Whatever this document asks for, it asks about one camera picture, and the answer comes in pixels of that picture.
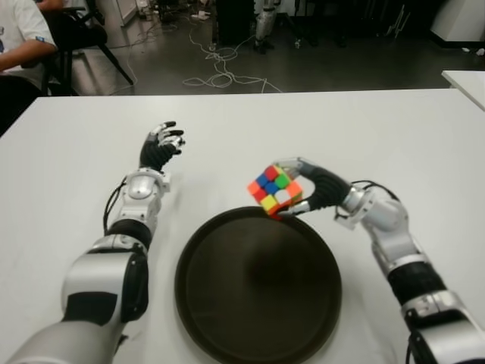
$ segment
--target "person's arm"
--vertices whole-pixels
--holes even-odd
[[[11,51],[0,55],[0,72],[21,64],[35,61],[54,52],[54,45],[39,40],[29,39],[16,49],[12,49]]]
[[[42,0],[37,3],[41,12],[45,11],[58,11],[62,10],[64,7],[64,2],[62,0]]]

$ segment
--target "white table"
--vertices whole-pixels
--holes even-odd
[[[214,362],[178,318],[177,260],[204,221],[254,205],[248,182],[292,155],[394,190],[446,283],[485,323],[485,123],[458,90],[52,98],[36,101],[0,140],[0,362],[61,318],[70,264],[102,235],[105,200],[137,166],[148,131],[168,120],[186,129],[187,145],[167,167],[174,190],[150,251],[150,307],[128,326],[115,363]],[[336,333],[308,362],[393,362],[391,347],[404,362],[407,331],[369,238],[332,217],[330,210],[303,217],[333,250],[343,278]]]
[[[443,77],[485,111],[485,72],[443,71]]]

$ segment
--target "yellow cube square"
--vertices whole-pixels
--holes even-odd
[[[278,201],[272,195],[266,196],[259,203],[269,215],[274,214],[278,210]]]
[[[285,171],[281,167],[274,165],[274,168],[278,171],[279,175],[286,174]]]

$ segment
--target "robotic arm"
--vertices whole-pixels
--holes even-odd
[[[264,0],[263,9],[256,19],[256,41],[254,48],[257,52],[264,54],[266,49],[273,46],[268,42],[274,27],[277,16],[277,9],[281,5],[281,0]]]
[[[170,186],[161,169],[185,143],[183,131],[170,129],[174,126],[173,121],[162,124],[147,136],[139,169],[116,189],[122,195],[117,217],[105,227],[104,237],[72,265],[62,288],[61,322],[34,334],[8,364],[113,361],[124,327],[148,307],[147,254],[161,198]]]
[[[409,232],[408,213],[397,197],[371,183],[365,188],[302,158],[275,162],[292,177],[302,175],[314,193],[279,215],[298,215],[339,206],[348,215],[336,220],[353,229],[361,222],[372,240],[372,252],[401,305],[410,331],[409,349],[417,364],[485,362],[485,337],[456,293],[448,290]],[[377,196],[375,188],[390,198]]]

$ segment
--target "white t-shirt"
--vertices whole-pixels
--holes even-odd
[[[29,39],[54,44],[44,17],[32,0],[0,0],[0,53],[19,47]],[[28,79],[37,87],[42,84],[42,65],[23,69],[17,66],[5,73]]]

